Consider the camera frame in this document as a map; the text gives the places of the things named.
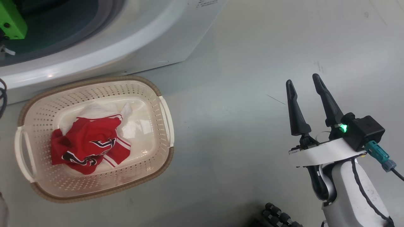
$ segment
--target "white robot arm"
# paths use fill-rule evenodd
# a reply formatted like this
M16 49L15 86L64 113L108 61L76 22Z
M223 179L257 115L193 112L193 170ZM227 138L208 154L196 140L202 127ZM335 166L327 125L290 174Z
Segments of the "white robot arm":
M291 80L286 82L290 130L301 136L300 145L289 151L295 167L307 168L313 190L321 201L329 227L393 227L387 208L356 157L366 153L376 158L386 172L400 176L387 153L377 144L385 129L372 117L343 115L318 74L313 75L317 93L326 112L326 125L331 127L329 141L319 143L311 132L297 103Z

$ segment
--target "washing machine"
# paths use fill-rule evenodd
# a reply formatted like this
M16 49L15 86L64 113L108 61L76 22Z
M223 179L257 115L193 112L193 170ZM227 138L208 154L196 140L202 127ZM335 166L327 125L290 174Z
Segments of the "washing machine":
M184 61L227 2L4 1L15 4L26 24L24 38L1 41L0 78L9 104L61 84ZM10 24L0 19L0 28Z

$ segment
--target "beige plastic basket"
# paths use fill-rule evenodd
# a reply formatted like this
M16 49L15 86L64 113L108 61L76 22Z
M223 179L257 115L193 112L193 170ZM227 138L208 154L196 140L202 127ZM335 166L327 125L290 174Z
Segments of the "beige plastic basket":
M126 138L132 143L130 156L113 169L101 163L90 175L64 164L52 166L53 130L72 124L94 101L131 104L133 114L127 120L136 130ZM138 76L89 80L42 93L25 105L18 126L18 165L34 191L52 202L76 202L126 190L162 174L173 158L174 131L167 103L156 86ZM23 155L23 136L29 165Z

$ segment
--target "washing machine drum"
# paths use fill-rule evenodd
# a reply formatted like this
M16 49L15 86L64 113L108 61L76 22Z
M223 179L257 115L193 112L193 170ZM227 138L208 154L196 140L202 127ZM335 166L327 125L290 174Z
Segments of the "washing machine drum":
M0 67L67 49L102 31L120 12L124 0L14 0L28 31L24 40L4 40L18 53Z

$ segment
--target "white basket handle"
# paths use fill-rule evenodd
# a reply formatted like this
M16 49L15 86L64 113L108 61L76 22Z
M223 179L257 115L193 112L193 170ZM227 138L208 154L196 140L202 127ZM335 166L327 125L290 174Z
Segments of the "white basket handle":
M23 156L23 150L22 150L22 137L24 134L24 139L27 144L27 149L28 149L28 155L29 155L29 160L31 162L32 170L35 172L35 167L34 167L34 162L32 158L32 150L31 146L29 145L29 140L28 140L28 134L23 131L23 126L20 126L17 128L17 131L15 132L15 138L14 138L14 151L15 151L15 157L17 159L18 166L20 167L21 172L23 173L24 177L30 182L33 183L34 181L34 175L31 173L29 170L27 163L24 160Z
M164 122L166 123L166 131L169 133L168 139L170 140L170 147L174 146L174 126L173 126L173 119L171 118L170 109L168 108L166 100L163 96L159 96L161 103L163 105L163 117Z

